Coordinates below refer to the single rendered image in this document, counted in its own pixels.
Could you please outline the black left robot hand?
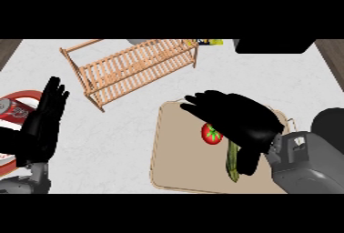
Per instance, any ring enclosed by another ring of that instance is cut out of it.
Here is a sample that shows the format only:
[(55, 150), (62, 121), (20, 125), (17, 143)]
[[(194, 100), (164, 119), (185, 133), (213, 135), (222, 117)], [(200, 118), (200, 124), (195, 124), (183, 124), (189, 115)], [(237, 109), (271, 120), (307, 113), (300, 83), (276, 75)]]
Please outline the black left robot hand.
[(0, 153), (17, 157), (17, 167), (48, 163), (54, 156), (68, 95), (61, 78), (54, 76), (23, 128), (0, 127)]

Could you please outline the red tomato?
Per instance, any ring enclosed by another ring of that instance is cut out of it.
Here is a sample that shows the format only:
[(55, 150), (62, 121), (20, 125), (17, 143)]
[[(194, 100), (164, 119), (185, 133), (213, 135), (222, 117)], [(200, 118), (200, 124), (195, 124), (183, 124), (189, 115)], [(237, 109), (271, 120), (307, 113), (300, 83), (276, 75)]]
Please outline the red tomato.
[(216, 131), (213, 125), (206, 123), (203, 125), (203, 140), (207, 144), (216, 145), (223, 139), (223, 135)]

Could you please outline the beige tray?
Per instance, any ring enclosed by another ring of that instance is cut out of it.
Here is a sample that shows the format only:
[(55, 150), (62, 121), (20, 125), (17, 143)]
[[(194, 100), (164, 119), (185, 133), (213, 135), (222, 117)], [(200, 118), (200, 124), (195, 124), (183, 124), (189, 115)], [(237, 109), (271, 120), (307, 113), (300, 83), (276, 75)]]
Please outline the beige tray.
[(285, 194), (272, 179), (265, 156), (253, 176), (232, 181), (226, 171), (229, 140), (216, 145), (203, 140), (204, 122), (181, 108), (185, 99), (169, 101), (158, 110), (151, 161), (151, 182), (157, 188), (197, 193)]

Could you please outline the red rimmed white plate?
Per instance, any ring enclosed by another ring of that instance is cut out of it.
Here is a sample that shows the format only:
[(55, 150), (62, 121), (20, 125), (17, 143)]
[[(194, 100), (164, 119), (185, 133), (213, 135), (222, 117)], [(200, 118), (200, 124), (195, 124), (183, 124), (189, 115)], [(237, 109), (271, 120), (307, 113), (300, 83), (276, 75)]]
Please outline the red rimmed white plate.
[[(15, 123), (12, 120), (6, 120), (5, 113), (11, 109), (11, 103), (5, 101), (5, 98), (15, 99), (23, 102), (27, 108), (37, 108), (42, 92), (37, 90), (18, 91), (3, 97), (0, 97), (0, 127), (20, 130), (23, 128), (21, 123)], [(14, 155), (0, 153), (0, 179), (8, 176), (11, 172), (17, 170), (17, 158)]]

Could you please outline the green cucumber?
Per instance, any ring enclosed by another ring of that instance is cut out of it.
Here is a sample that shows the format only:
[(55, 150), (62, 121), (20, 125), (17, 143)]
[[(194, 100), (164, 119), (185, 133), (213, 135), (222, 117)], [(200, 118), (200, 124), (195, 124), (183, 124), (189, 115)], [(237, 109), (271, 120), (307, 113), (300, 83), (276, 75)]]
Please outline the green cucumber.
[(234, 183), (237, 183), (240, 180), (240, 173), (237, 170), (237, 157), (238, 157), (240, 150), (241, 150), (241, 147), (232, 141), (229, 141), (226, 170), (228, 170), (228, 174), (229, 174), (229, 177)]

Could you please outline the grey object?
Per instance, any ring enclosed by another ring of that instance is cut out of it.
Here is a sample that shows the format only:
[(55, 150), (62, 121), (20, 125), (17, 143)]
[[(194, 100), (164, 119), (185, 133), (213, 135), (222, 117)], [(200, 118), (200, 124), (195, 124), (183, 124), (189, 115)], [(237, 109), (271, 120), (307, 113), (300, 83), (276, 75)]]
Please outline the grey object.
[(157, 40), (155, 39), (127, 39), (127, 41), (133, 44), (138, 45), (141, 43), (144, 43), (145, 45), (152, 45)]

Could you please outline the yellow and blue package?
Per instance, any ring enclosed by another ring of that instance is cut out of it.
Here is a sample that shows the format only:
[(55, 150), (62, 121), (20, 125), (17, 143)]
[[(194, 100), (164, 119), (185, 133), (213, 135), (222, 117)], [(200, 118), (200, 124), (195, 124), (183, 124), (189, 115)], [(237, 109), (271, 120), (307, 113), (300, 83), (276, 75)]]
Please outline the yellow and blue package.
[(222, 46), (223, 39), (197, 39), (200, 46)]

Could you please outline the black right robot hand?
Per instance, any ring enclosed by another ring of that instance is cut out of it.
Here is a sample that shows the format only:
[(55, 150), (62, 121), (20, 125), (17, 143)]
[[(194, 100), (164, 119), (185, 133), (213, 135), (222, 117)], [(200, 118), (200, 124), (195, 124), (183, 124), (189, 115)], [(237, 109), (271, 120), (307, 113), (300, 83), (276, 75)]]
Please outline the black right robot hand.
[(181, 107), (241, 147), (237, 171), (251, 176), (259, 167), (262, 154), (269, 153), (278, 134), (284, 132), (274, 111), (248, 97), (216, 90), (185, 96)]

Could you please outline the wooden slatted tiered shelf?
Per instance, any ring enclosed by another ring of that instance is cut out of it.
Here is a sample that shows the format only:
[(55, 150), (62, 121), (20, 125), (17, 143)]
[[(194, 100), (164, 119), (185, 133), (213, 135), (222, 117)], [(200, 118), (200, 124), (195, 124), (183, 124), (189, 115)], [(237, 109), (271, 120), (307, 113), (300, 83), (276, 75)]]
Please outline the wooden slatted tiered shelf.
[(160, 80), (185, 66), (197, 66), (200, 44), (194, 39), (150, 39), (79, 66), (70, 53), (99, 42), (93, 39), (59, 51), (79, 77), (83, 94), (96, 108)]

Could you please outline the black appliance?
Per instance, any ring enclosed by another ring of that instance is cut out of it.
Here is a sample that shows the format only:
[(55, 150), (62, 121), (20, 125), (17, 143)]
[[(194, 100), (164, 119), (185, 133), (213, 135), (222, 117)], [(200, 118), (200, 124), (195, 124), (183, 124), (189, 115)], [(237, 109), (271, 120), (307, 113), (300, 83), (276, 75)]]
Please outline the black appliance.
[(234, 39), (238, 54), (303, 54), (315, 39)]

